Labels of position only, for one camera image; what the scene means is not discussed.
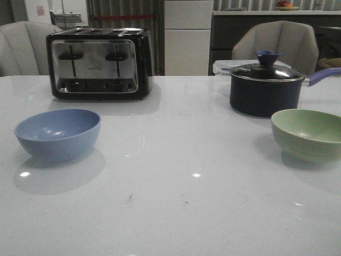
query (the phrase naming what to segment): bowl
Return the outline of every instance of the bowl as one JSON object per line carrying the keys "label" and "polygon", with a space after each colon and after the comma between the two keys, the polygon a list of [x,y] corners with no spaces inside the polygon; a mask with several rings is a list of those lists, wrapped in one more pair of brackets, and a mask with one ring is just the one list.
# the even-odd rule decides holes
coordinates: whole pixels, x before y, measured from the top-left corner
{"label": "bowl", "polygon": [[286,109],[271,117],[272,133],[287,154],[312,163],[341,159],[341,117],[305,109]]}
{"label": "bowl", "polygon": [[60,109],[31,116],[14,133],[31,156],[43,161],[74,159],[90,150],[101,126],[98,114],[85,109]]}

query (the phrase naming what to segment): saucepan handle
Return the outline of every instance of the saucepan handle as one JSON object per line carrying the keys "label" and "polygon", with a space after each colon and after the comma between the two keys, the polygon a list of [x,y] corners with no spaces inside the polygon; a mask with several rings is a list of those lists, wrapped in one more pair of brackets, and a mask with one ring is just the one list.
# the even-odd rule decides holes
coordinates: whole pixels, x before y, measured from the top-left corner
{"label": "saucepan handle", "polygon": [[341,75],[341,68],[321,69],[305,77],[304,82],[307,86],[312,86],[328,76]]}

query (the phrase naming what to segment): chair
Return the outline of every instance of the chair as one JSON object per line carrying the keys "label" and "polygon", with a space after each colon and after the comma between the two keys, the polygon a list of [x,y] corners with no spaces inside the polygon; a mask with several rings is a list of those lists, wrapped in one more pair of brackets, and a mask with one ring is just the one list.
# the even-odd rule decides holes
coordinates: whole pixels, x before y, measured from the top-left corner
{"label": "chair", "polygon": [[282,52],[279,61],[307,75],[315,71],[319,57],[313,28],[290,21],[254,26],[235,45],[232,59],[257,59],[255,51],[258,50]]}
{"label": "chair", "polygon": [[55,25],[20,21],[0,27],[0,76],[48,75],[46,36]]}

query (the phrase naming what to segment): black toaster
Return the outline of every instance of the black toaster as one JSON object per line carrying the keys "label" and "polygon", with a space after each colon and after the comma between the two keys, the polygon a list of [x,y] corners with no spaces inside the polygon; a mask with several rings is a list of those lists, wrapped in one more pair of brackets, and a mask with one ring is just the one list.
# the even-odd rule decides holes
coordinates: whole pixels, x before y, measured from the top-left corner
{"label": "black toaster", "polygon": [[153,76],[150,31],[75,28],[48,35],[52,94],[59,99],[142,99]]}

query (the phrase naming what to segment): white refrigerator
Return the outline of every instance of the white refrigerator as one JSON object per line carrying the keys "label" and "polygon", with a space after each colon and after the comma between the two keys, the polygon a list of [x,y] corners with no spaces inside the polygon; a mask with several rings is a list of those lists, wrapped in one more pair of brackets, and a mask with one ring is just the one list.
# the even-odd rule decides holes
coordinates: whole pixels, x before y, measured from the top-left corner
{"label": "white refrigerator", "polygon": [[165,1],[165,75],[207,76],[213,0]]}

